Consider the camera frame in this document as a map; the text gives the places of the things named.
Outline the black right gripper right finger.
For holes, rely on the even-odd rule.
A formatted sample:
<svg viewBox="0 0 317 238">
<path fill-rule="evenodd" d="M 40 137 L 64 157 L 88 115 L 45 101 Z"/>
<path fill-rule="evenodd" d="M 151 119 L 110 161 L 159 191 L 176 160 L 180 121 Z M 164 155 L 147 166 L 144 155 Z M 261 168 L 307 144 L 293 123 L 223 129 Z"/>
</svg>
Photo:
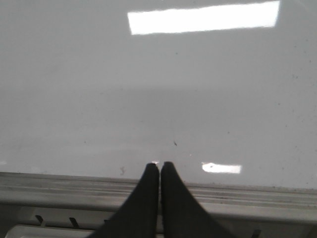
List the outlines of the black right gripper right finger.
<svg viewBox="0 0 317 238">
<path fill-rule="evenodd" d="M 165 238 L 233 238 L 198 203 L 174 164 L 164 162 L 160 173 L 162 223 Z"/>
</svg>

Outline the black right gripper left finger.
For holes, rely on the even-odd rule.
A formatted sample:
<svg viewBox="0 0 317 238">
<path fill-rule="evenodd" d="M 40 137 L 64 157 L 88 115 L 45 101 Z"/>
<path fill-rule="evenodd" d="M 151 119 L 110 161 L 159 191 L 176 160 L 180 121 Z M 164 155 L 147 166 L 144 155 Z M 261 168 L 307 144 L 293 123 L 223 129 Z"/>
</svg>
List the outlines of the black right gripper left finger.
<svg viewBox="0 0 317 238">
<path fill-rule="evenodd" d="M 100 228 L 93 238 L 154 238 L 156 236 L 159 170 L 153 163 L 146 165 L 137 186 Z"/>
</svg>

